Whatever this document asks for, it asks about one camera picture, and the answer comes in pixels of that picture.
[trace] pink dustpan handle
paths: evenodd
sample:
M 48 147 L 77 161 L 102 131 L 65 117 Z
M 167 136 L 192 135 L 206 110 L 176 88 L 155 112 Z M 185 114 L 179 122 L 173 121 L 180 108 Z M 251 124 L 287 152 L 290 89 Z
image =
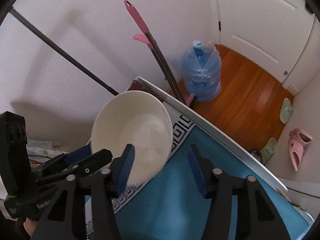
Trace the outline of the pink dustpan handle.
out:
M 133 39 L 135 39 L 136 41 L 141 41 L 141 42 L 147 44 L 149 49 L 153 49 L 151 42 L 148 40 L 148 38 L 146 37 L 145 34 L 143 34 L 143 33 L 135 34 L 133 36 Z
M 146 23 L 144 20 L 141 18 L 140 14 L 138 13 L 137 9 L 128 1 L 124 0 L 125 7 L 127 8 L 128 12 L 140 28 L 143 33 L 147 33 L 149 31 Z

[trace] blue tablecloth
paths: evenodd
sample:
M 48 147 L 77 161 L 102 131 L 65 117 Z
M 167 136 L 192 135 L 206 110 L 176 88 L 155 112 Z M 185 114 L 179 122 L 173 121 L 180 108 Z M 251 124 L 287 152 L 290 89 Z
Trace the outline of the blue tablecloth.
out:
M 195 127 L 162 169 L 119 213 L 116 221 L 123 240 L 200 240 L 210 201 L 202 198 L 188 164 L 188 148 L 196 144 L 203 157 L 228 174 L 257 176 L 227 149 Z M 308 227 L 307 221 L 263 179 L 258 177 L 279 211 L 290 237 L 296 240 Z M 229 239 L 234 239 L 236 205 Z

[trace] white door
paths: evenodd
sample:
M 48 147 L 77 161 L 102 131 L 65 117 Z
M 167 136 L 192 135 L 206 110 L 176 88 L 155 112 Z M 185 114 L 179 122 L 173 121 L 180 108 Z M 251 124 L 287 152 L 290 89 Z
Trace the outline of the white door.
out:
M 305 0 L 218 0 L 221 44 L 252 60 L 277 80 L 290 73 L 315 16 Z

